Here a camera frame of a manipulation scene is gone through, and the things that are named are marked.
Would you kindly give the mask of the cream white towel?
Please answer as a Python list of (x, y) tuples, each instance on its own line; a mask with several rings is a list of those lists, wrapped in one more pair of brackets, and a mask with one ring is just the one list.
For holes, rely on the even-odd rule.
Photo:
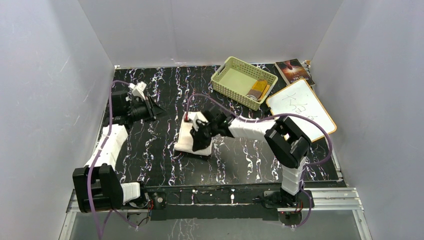
[(199, 156), (210, 156), (212, 154), (212, 143), (210, 143), (204, 149), (193, 151), (194, 140), (192, 135), (190, 134), (190, 130), (192, 129), (193, 124), (197, 119), (202, 120), (204, 122), (207, 121), (207, 119), (200, 111), (189, 111), (184, 114), (178, 132), (178, 139), (177, 142), (174, 144), (174, 150)]

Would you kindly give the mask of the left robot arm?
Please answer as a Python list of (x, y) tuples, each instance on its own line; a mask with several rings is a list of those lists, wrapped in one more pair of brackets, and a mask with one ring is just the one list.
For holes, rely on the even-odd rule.
[(121, 183), (115, 172), (122, 146), (135, 123), (156, 121), (165, 115), (150, 95), (145, 99), (130, 96), (125, 90), (111, 94), (112, 105), (106, 107), (101, 135), (91, 158), (72, 174), (79, 210), (119, 210), (132, 203), (144, 208), (151, 201), (142, 181)]

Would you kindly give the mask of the brown and yellow towel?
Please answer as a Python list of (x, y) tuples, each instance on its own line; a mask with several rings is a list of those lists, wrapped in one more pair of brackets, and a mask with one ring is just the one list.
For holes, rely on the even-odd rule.
[(270, 85), (266, 80), (257, 80), (247, 93), (246, 97), (253, 101), (260, 102), (268, 92), (269, 88)]

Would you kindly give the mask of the light green plastic basket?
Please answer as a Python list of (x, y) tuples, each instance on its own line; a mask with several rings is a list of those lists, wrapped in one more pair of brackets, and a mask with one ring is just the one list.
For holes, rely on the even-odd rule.
[[(264, 91), (255, 99), (248, 97), (249, 91), (258, 81), (266, 82)], [(278, 77), (230, 56), (212, 75), (210, 82), (214, 91), (257, 111), (278, 82)]]

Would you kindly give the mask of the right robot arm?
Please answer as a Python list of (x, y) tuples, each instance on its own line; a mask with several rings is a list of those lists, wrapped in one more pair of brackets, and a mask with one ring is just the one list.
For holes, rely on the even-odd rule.
[(191, 150), (205, 150), (212, 138), (247, 138), (267, 143), (282, 167), (278, 193), (264, 193), (263, 203), (269, 208), (295, 207), (302, 199), (303, 171), (311, 140), (288, 116), (273, 120), (240, 119), (219, 110), (205, 110), (189, 121), (193, 140)]

